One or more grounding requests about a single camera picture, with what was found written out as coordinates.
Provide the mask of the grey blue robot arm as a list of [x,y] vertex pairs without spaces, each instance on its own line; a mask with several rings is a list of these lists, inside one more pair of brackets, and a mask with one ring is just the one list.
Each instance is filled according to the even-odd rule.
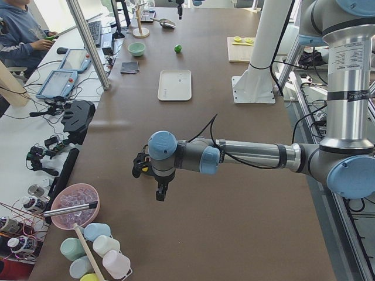
[[307,174],[344,198],[371,195],[374,145],[367,138],[366,119],[373,36],[373,1],[302,2],[298,43],[329,48],[327,130],[319,144],[265,144],[199,135],[177,140],[168,131],[158,131],[134,159],[132,175],[154,177],[159,201],[165,199],[176,169],[215,174],[219,164],[232,161]]

